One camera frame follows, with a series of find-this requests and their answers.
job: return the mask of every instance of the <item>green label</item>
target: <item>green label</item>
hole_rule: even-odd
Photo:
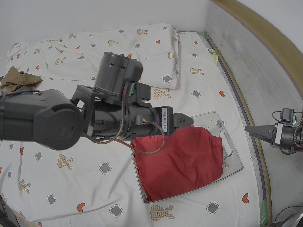
[[[264,199],[260,207],[260,227],[267,223],[267,199]]]

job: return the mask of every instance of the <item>white wall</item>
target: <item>white wall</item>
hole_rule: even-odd
[[[0,0],[0,76],[8,48],[64,33],[170,23],[202,31],[209,0]]]
[[[303,52],[303,0],[237,0],[275,25]]]

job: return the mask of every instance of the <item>white sticker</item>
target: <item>white sticker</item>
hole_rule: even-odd
[[[167,108],[162,108],[162,129],[167,132]]]

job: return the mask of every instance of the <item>clear plastic tray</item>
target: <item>clear plastic tray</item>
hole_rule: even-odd
[[[230,136],[224,126],[225,122],[221,120],[219,114],[217,112],[213,111],[213,112],[209,112],[209,113],[205,113],[205,114],[195,115],[195,116],[192,116],[192,118],[194,119],[194,126],[203,127],[205,129],[207,129],[212,135],[221,137],[222,143],[223,143],[223,159],[224,159],[223,165],[222,165],[223,174],[219,179],[213,181],[212,183],[210,183],[204,187],[207,187],[211,184],[219,182],[219,181],[221,181],[225,178],[228,178],[229,176],[232,176],[232,175],[236,174],[237,172],[240,172],[241,170],[243,170],[242,161],[237,153],[237,150],[234,146],[234,143],[232,142],[232,139],[230,138]],[[157,200],[157,201],[147,202],[146,194],[139,181],[138,170],[136,167],[133,151],[132,151],[132,159],[133,159],[133,163],[134,163],[135,172],[137,175],[137,181],[138,181],[142,201],[144,203],[154,203],[154,202],[159,202],[159,201],[165,200],[165,199],[161,199],[161,200]],[[173,196],[170,198],[175,198],[177,196],[181,196],[181,195],[184,195],[187,193],[189,193],[189,192],[179,194],[179,195],[176,195],[176,196]]]

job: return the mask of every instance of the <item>bed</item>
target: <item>bed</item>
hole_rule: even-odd
[[[237,169],[196,191],[147,203],[138,183],[133,154],[117,142],[99,146],[81,138],[72,148],[58,152],[37,143],[4,141],[0,146],[0,190],[13,210],[43,227],[260,225],[260,205],[266,198],[264,180],[252,139],[244,132],[245,118],[227,75],[202,33],[177,32],[170,25],[160,24],[148,29],[136,27],[137,34],[134,32],[133,35],[145,36],[148,34],[145,30],[149,30],[156,38],[156,28],[162,33],[165,27],[172,35],[167,43],[166,37],[160,40],[153,37],[153,44],[144,47],[142,53],[138,50],[143,48],[143,39],[131,42],[131,52],[130,47],[120,49],[125,51],[123,54],[141,61],[153,58],[151,66],[159,60],[155,56],[158,49],[151,52],[151,48],[163,44],[161,53],[168,57],[167,68],[151,69],[147,65],[140,80],[152,86],[150,103],[153,107],[172,106],[174,112],[196,116],[195,126],[209,125],[197,118],[211,115],[211,122],[216,116],[214,128],[224,129],[234,147],[232,153],[226,153],[223,172],[229,172],[240,162]],[[116,33],[124,36],[126,31],[121,29]],[[74,43],[82,35],[87,36],[87,47]],[[91,42],[94,37],[97,36],[93,32],[85,32],[49,38],[40,42],[41,48],[46,48],[45,52],[36,47],[39,42],[26,47],[22,47],[22,43],[16,44],[9,51],[7,70],[15,66],[18,70],[36,74],[43,79],[37,89],[57,89],[71,98],[78,84],[94,85],[102,55],[100,51],[108,49],[96,50],[98,44]],[[112,45],[119,45],[118,41],[106,37],[107,40],[112,52],[117,53],[119,50]],[[66,67],[55,72],[51,70],[50,60],[56,56],[50,55],[51,50],[58,55],[75,54],[77,63],[72,69]],[[22,59],[25,51],[32,53],[30,58],[39,56],[39,62],[25,62]],[[67,64],[64,58],[67,56],[58,57],[56,66],[63,68]],[[88,59],[86,66],[81,62],[84,59]],[[152,80],[155,71],[163,74],[158,81]],[[57,165],[60,157],[66,161],[63,167]],[[162,213],[159,218],[154,217],[156,208]]]

